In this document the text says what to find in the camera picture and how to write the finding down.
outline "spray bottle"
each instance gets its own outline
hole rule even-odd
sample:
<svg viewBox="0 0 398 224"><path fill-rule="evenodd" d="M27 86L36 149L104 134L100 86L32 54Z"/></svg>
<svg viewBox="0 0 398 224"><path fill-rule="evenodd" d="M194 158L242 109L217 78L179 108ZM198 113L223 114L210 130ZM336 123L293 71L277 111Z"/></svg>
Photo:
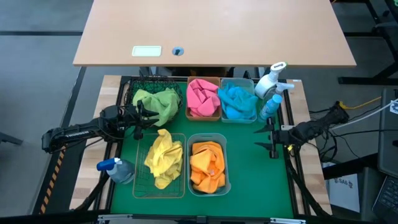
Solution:
<svg viewBox="0 0 398 224"><path fill-rule="evenodd" d="M265 101L269 101L275 94L282 95L284 90L291 90L294 88L294 84L290 83L276 83L276 87L272 87L268 90Z"/></svg>
<svg viewBox="0 0 398 224"><path fill-rule="evenodd" d="M97 170L106 170L117 184L128 184L134 179L134 165L124 159L112 158L99 162Z"/></svg>
<svg viewBox="0 0 398 224"><path fill-rule="evenodd" d="M261 109L258 121L263 123L267 120L267 118L275 116L282 100L282 96L278 94L272 96L272 98L268 100L266 105Z"/></svg>
<svg viewBox="0 0 398 224"><path fill-rule="evenodd" d="M276 85L279 73L283 71L286 66L286 62L278 62L271 65L271 72L268 75L264 75L254 89L254 92L260 99L264 99L269 89Z"/></svg>

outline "wire basket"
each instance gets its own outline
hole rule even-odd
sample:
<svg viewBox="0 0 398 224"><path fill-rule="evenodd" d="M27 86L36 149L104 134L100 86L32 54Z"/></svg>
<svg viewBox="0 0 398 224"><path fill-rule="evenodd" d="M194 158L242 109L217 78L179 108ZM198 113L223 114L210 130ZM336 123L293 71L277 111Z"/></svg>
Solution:
<svg viewBox="0 0 398 224"><path fill-rule="evenodd" d="M158 93L160 91L165 91L166 88L173 88L180 98L180 103L178 104L178 112L183 105L183 95L180 86L172 78L162 76L162 75L151 75L147 77L140 77L134 79L124 95L124 104L128 105L132 103L132 99L138 90L145 90L148 93Z"/></svg>
<svg viewBox="0 0 398 224"><path fill-rule="evenodd" d="M136 175L132 194L135 198L182 198L185 194L185 153L187 152L186 137L184 134L173 134L172 141L180 141L182 144L182 167L181 174L173 180L165 189L158 189L155 186L155 177L151 174L149 167L144 165L150 147L159 134L144 134L138 142Z"/></svg>

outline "wooden desk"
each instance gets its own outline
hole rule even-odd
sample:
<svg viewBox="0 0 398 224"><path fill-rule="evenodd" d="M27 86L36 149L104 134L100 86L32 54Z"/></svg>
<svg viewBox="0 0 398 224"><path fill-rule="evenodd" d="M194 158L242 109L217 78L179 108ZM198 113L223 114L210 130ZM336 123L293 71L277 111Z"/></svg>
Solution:
<svg viewBox="0 0 398 224"><path fill-rule="evenodd" d="M99 115L103 108L115 103L116 97L118 95L120 79L120 76L107 75L104 77L95 109L95 117ZM295 84L295 89L289 92L290 104L292 107L295 124L298 124L301 121L310 120L302 82L300 80L287 81L289 83ZM284 121L287 121L285 111L285 105L283 104L282 112L284 114ZM96 164L103 160L105 146L105 142L99 142L88 147L84 152L70 204L71 209L79 206L97 184L100 172L96 170ZM116 145L114 144L111 157L114 155L115 146ZM318 151L313 146L305 144L302 146L300 155L307 188L315 197L315 200L322 206L322 208L326 212L331 213L329 198L326 192L325 182L323 181L323 173ZM299 188L296 186L295 190L299 213L303 213L303 205ZM105 208L107 193L108 185L103 190L101 204L99 206L100 208Z"/></svg>
<svg viewBox="0 0 398 224"><path fill-rule="evenodd" d="M160 57L132 57L135 45ZM184 48L174 56L172 49ZM95 0L74 65L353 67L329 0Z"/></svg>

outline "yellow and black striped tape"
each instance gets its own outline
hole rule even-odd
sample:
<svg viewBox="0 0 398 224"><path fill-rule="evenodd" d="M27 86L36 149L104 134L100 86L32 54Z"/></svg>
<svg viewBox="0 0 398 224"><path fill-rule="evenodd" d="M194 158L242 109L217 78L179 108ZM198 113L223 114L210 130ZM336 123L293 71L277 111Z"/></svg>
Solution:
<svg viewBox="0 0 398 224"><path fill-rule="evenodd" d="M43 204L40 207L40 211L39 211L40 214L45 213L45 208L49 204L49 199L51 197L52 189L54 189L55 181L57 180L58 173L60 172L60 169L61 169L61 164L62 164L63 157L65 155L65 150L66 150L66 148L63 147L63 149L60 151L60 155L58 157L57 164L55 165L54 172L52 173L49 186L47 187L47 191L45 192Z"/></svg>

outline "yellow cloth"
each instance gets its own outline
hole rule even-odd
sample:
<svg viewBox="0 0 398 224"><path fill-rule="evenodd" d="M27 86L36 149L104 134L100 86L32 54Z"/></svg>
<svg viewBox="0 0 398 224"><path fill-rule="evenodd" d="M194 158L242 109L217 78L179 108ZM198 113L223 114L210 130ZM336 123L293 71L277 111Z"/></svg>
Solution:
<svg viewBox="0 0 398 224"><path fill-rule="evenodd" d="M157 132L159 137L150 147L144 164L154 174L155 186L165 189L181 173L182 144L180 141L172 142L172 136L166 129Z"/></svg>
<svg viewBox="0 0 398 224"><path fill-rule="evenodd" d="M225 185L225 163L223 149L218 143L208 141L192 145L191 180L192 187L212 194Z"/></svg>

